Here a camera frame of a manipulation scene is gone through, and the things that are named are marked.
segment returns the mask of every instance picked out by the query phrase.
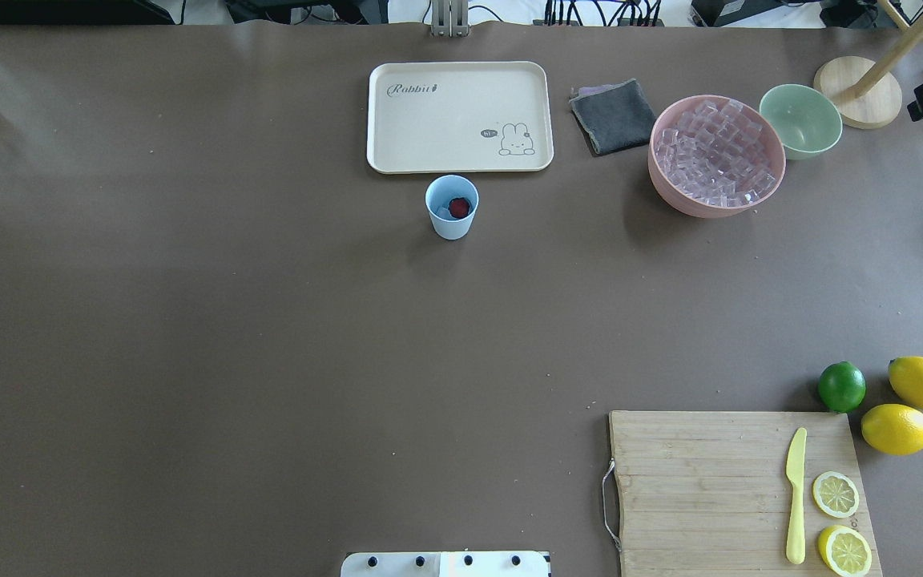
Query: mint green bowl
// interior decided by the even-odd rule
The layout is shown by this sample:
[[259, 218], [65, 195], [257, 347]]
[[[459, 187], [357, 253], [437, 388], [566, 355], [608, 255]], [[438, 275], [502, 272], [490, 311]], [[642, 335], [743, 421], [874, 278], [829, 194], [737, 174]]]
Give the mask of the mint green bowl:
[[843, 120], [836, 105], [802, 84], [781, 84], [761, 99], [758, 112], [772, 124], [785, 149], [785, 158], [803, 160], [836, 146]]

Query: dark red berry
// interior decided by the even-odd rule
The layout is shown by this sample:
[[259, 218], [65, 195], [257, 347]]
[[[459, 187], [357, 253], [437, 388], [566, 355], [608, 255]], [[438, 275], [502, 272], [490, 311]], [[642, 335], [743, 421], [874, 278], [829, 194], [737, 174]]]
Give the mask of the dark red berry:
[[450, 212], [455, 219], [464, 219], [469, 215], [470, 208], [469, 201], [461, 197], [454, 198], [450, 204], [447, 204], [447, 212]]

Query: towel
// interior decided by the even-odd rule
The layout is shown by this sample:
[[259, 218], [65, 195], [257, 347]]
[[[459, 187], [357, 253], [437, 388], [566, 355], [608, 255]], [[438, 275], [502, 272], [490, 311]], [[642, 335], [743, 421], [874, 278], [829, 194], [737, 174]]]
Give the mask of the towel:
[[568, 103], [590, 136], [594, 153], [609, 154], [651, 141], [657, 116], [635, 78], [622, 84], [579, 88]]

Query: round wooden base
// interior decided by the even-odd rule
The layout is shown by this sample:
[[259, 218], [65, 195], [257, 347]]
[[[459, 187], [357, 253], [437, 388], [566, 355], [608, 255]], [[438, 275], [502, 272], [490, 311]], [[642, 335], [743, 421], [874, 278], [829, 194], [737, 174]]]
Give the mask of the round wooden base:
[[904, 96], [900, 82], [886, 74], [871, 91], [862, 96], [850, 94], [856, 84], [875, 62], [860, 56], [842, 56], [828, 61], [814, 75], [814, 88], [835, 103], [843, 124], [855, 128], [882, 128], [900, 114]]

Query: knife blade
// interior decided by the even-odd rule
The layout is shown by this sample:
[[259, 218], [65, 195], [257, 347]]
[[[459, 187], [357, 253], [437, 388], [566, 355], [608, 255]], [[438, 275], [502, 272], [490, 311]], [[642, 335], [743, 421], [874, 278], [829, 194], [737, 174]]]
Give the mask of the knife blade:
[[785, 558], [800, 565], [806, 555], [803, 542], [803, 461], [807, 450], [807, 430], [798, 428], [788, 443], [785, 456], [785, 478], [792, 485], [792, 507], [788, 512], [788, 531], [785, 534]]

